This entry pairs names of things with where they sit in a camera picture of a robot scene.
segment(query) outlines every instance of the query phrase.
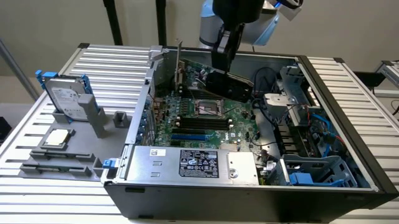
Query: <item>black cable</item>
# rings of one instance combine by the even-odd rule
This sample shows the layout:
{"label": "black cable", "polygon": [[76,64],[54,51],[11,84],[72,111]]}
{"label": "black cable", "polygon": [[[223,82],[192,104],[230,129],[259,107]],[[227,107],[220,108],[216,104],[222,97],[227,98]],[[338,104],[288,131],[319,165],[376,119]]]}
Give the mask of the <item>black cable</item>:
{"label": "black cable", "polygon": [[394,107],[394,104],[392,104],[395,101],[399,102],[399,100],[395,99],[395,100],[391,101],[391,107],[392,107],[392,109],[395,110],[395,112],[392,113],[392,115],[396,115],[396,113],[399,112],[399,106],[395,108],[395,107]]}
{"label": "black cable", "polygon": [[291,110],[295,106],[298,106],[298,105],[300,105],[300,104],[295,104],[295,105],[292,105],[292,106],[290,107],[290,109],[286,110],[286,112],[283,113],[283,116],[282,116],[282,120],[283,120],[284,116],[288,114],[290,110]]}
{"label": "black cable", "polygon": [[274,143],[276,143],[276,141],[272,141],[272,142],[270,142],[270,143],[266,143],[266,144],[263,144],[263,145],[259,145],[259,144],[256,144],[255,142],[254,142],[254,137],[255,137],[256,135],[252,135],[252,137],[251,137],[251,143],[252,143],[252,145],[255,145],[255,146],[268,146],[268,145],[271,145],[271,144],[274,144]]}
{"label": "black cable", "polygon": [[256,93],[256,77],[258,77],[258,74],[259,74],[259,72],[263,70],[263,69],[270,69],[272,72],[274,72],[274,75],[275,75],[275,81],[276,81],[276,71],[272,69],[272,68],[270,68],[270,67],[262,67],[260,69],[258,69],[256,70],[256,72],[254,73],[254,94],[256,95],[258,93]]}
{"label": "black cable", "polygon": [[[262,102],[262,99],[254,99],[254,101],[252,101],[252,103],[251,103],[252,108],[255,108],[255,107],[254,107],[254,102],[255,102],[255,101],[260,101],[260,102]],[[266,112],[263,111],[263,109],[262,109],[262,104],[260,104],[260,103],[259,103],[259,108],[258,108],[258,109],[260,110],[260,112],[262,112],[264,118],[267,119],[267,121],[270,122],[270,124],[271,124],[275,128],[278,128],[278,127],[276,127],[276,124],[272,122],[272,120],[268,118],[268,115],[267,115]]]}

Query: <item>metal pole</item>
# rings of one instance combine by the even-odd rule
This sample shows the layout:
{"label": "metal pole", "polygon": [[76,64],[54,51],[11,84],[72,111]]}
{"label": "metal pole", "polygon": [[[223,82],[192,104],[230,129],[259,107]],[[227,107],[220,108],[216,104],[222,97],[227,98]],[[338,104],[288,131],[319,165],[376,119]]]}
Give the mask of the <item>metal pole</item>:
{"label": "metal pole", "polygon": [[35,89],[33,84],[31,83],[29,79],[27,78],[23,70],[20,69],[19,64],[13,60],[12,55],[11,55],[9,51],[7,50],[7,47],[5,47],[1,39],[0,39],[0,54],[5,60],[5,63],[8,64],[11,70],[13,71],[16,77],[19,78],[19,81],[23,84],[29,96],[36,101],[39,98],[39,93]]}
{"label": "metal pole", "polygon": [[159,45],[167,46],[167,0],[155,0]]}
{"label": "metal pole", "polygon": [[115,0],[103,0],[104,7],[107,9],[108,21],[111,26],[112,38],[115,45],[123,45],[123,36],[120,33],[118,13],[115,7]]}

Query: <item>green circuit board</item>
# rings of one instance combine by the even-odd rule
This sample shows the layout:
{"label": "green circuit board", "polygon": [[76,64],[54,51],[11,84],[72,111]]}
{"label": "green circuit board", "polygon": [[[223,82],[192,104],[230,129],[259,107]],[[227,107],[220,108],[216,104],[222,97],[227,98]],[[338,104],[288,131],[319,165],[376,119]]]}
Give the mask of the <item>green circuit board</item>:
{"label": "green circuit board", "polygon": [[[215,99],[195,97],[195,91],[203,90],[203,81],[214,68],[187,59],[180,59],[179,67],[184,75],[183,86],[186,96],[178,96],[172,91],[167,96],[158,98],[158,125],[156,125],[156,146],[175,146],[191,148],[228,148],[231,151],[251,152],[258,151],[256,146],[250,144],[246,133],[252,136],[256,133],[256,122],[251,116],[251,102],[238,101],[215,97]],[[203,129],[206,140],[180,140],[171,139],[176,126],[178,116],[184,118],[222,119],[231,121],[228,130]]]}
{"label": "green circuit board", "polygon": [[[200,100],[204,102],[222,101],[222,116],[215,115],[196,115],[195,100],[176,97],[174,94],[164,98],[164,104],[159,108],[160,113],[170,111],[164,119],[159,119],[156,126],[156,146],[171,146],[172,130],[176,127],[176,117],[184,116],[190,118],[214,118],[214,119],[231,119],[232,127],[228,131],[224,130],[204,130],[207,140],[182,140],[179,147],[192,148],[220,148],[222,144],[235,144],[240,151],[252,151],[250,149],[250,142],[246,141],[246,133],[252,136],[256,133],[256,122],[251,119],[250,102],[240,103],[232,100]],[[187,105],[187,111],[183,111],[183,104]]]}

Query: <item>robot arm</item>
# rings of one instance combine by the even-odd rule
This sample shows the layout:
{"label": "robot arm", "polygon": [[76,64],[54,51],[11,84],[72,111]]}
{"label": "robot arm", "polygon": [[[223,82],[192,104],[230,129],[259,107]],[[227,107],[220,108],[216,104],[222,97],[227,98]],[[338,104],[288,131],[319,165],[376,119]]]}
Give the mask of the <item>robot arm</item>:
{"label": "robot arm", "polygon": [[266,45],[279,20],[278,9],[291,20],[302,4],[303,0],[206,0],[199,41],[212,49],[212,67],[230,71],[240,43]]}

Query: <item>motherboard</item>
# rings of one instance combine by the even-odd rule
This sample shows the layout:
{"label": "motherboard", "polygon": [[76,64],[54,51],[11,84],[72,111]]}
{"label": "motherboard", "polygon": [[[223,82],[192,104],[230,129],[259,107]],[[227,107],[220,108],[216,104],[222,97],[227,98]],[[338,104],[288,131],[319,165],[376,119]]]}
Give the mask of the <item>motherboard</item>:
{"label": "motherboard", "polygon": [[182,59],[179,88],[155,98],[156,146],[256,151],[250,136],[256,130],[251,102],[226,99],[203,90],[212,68]]}
{"label": "motherboard", "polygon": [[252,151],[248,137],[256,123],[250,102],[183,98],[175,92],[155,100],[156,146]]}

